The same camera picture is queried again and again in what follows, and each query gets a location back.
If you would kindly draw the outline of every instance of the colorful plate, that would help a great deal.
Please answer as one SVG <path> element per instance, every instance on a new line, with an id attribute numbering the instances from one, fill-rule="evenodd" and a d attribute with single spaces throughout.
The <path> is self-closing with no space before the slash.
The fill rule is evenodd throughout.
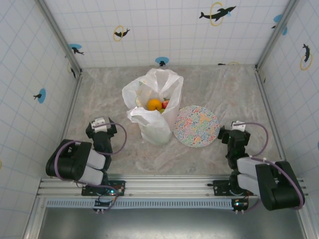
<path id="1" fill-rule="evenodd" d="M 173 133 L 187 146 L 204 147 L 217 138 L 219 122 L 209 109 L 202 106 L 187 106 L 179 110 Z"/>

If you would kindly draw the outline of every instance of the white tiled wall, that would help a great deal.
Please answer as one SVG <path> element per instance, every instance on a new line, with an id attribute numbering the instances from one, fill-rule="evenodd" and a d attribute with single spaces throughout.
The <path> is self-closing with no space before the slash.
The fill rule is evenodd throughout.
<path id="1" fill-rule="evenodd" d="M 310 190 L 312 213 L 319 216 L 319 1 L 303 0 L 267 63 L 265 87 L 288 161 Z M 312 56 L 301 70 L 305 48 Z"/>
<path id="2" fill-rule="evenodd" d="M 34 0 L 0 1 L 0 238 L 21 238 L 75 85 Z M 46 89 L 42 104 L 34 100 Z"/>
<path id="3" fill-rule="evenodd" d="M 46 0 L 82 67 L 256 64 L 289 0 Z M 236 6 L 212 26 L 200 13 Z M 117 26 L 130 30 L 122 39 Z"/>

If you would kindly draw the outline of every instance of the patterned plate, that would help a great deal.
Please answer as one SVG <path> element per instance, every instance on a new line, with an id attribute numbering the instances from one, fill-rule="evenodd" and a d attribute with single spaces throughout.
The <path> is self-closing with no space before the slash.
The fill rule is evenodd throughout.
<path id="1" fill-rule="evenodd" d="M 204 147 L 219 133 L 219 122 L 212 111 L 202 106 L 186 106 L 179 110 L 173 133 L 183 144 Z"/>

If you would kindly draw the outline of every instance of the marble floor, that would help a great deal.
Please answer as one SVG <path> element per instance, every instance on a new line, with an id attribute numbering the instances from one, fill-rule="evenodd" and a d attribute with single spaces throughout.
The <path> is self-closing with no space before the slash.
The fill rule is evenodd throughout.
<path id="1" fill-rule="evenodd" d="M 110 117 L 128 132 L 125 148 L 112 156 L 109 173 L 122 174 L 229 174 L 225 155 L 227 145 L 215 140 L 209 146 L 192 148 L 180 143 L 173 135 L 168 144 L 152 145 L 142 139 L 140 128 L 127 118 L 122 88 L 152 67 L 92 68 L 83 73 L 76 99 L 68 139 L 91 141 L 85 134 L 89 121 Z M 184 77 L 180 107 L 204 106 L 218 117 L 220 125 L 230 127 L 232 121 L 262 123 L 270 132 L 270 141 L 262 157 L 276 161 L 279 154 L 265 107 L 255 78 L 253 66 L 176 66 L 169 67 Z M 265 133 L 257 126 L 247 126 L 251 133 L 246 147 L 257 153 L 265 142 Z M 113 151 L 119 149 L 124 133 L 111 139 Z"/>

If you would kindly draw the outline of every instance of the red fruit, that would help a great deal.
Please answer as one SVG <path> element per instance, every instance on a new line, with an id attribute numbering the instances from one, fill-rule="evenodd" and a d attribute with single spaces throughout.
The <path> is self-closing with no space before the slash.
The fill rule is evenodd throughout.
<path id="1" fill-rule="evenodd" d="M 163 101 L 163 102 L 161 103 L 161 107 L 162 107 L 163 109 L 166 109 L 168 103 L 169 103 L 169 100 Z"/>

